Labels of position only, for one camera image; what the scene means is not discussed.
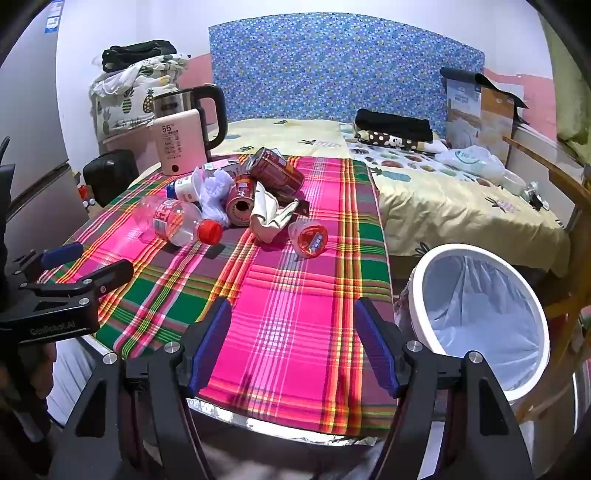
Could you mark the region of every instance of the red cup lid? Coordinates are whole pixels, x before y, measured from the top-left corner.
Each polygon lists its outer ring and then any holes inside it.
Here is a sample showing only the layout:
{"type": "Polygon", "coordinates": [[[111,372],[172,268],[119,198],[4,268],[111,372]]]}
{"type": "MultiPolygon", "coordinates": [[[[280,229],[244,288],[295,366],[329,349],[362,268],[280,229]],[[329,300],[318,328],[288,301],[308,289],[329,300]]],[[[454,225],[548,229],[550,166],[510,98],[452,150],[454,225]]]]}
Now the red cup lid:
{"type": "Polygon", "coordinates": [[[217,245],[222,239],[223,227],[211,218],[206,218],[197,228],[199,241],[208,245],[217,245]]]}

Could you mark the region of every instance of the headboard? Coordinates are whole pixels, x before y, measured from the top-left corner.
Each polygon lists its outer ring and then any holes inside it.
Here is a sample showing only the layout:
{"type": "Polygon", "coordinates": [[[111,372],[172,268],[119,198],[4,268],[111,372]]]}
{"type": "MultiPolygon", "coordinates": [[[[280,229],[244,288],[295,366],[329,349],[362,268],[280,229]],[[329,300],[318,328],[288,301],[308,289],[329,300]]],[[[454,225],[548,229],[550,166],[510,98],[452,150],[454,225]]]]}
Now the headboard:
{"type": "Polygon", "coordinates": [[[326,118],[368,108],[428,118],[444,134],[443,66],[482,72],[484,53],[383,18],[270,15],[209,28],[214,81],[228,120],[326,118]]]}

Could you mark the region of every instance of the folded black cloth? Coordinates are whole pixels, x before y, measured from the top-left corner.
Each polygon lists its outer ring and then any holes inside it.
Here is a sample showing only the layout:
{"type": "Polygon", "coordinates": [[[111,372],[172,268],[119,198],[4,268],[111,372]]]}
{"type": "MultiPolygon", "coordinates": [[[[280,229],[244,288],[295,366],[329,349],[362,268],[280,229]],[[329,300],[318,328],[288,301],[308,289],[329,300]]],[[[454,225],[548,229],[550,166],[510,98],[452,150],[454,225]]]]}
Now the folded black cloth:
{"type": "Polygon", "coordinates": [[[429,120],[372,112],[365,108],[357,110],[355,124],[361,130],[372,130],[415,142],[432,142],[433,130],[429,120]]]}
{"type": "Polygon", "coordinates": [[[140,60],[176,52],[177,49],[168,40],[152,40],[126,47],[113,46],[103,52],[103,71],[116,72],[140,60]]]}

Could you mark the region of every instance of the trash can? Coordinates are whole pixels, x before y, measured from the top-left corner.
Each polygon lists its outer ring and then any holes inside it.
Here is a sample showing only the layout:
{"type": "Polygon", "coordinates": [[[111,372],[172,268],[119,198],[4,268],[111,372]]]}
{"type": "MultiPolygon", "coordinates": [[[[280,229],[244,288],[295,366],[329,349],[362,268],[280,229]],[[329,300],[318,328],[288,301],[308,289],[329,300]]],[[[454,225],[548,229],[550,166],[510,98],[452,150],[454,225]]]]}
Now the trash can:
{"type": "Polygon", "coordinates": [[[482,248],[448,244],[426,253],[394,307],[399,327],[433,352],[482,353],[510,403],[534,388],[548,364],[538,298],[512,266],[482,248]]]}

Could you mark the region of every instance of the metal bolt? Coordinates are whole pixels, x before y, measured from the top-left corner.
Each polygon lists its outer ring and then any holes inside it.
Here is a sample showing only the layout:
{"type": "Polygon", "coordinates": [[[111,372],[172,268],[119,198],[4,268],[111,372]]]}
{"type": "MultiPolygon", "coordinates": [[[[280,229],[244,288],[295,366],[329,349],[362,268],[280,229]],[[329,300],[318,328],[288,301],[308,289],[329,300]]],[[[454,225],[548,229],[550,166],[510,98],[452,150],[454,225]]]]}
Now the metal bolt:
{"type": "Polygon", "coordinates": [[[417,342],[416,340],[410,340],[407,342],[407,348],[411,352],[420,352],[423,350],[423,344],[421,342],[417,342]]]}
{"type": "Polygon", "coordinates": [[[166,345],[164,345],[164,351],[167,353],[174,353],[174,352],[178,352],[178,349],[181,348],[181,344],[178,342],[169,342],[166,345]]]}
{"type": "Polygon", "coordinates": [[[475,364],[479,364],[480,362],[482,362],[482,355],[479,352],[470,352],[468,354],[468,358],[475,364]]]}
{"type": "Polygon", "coordinates": [[[119,357],[115,352],[107,353],[103,357],[103,363],[106,365],[113,365],[118,359],[119,357]]]}

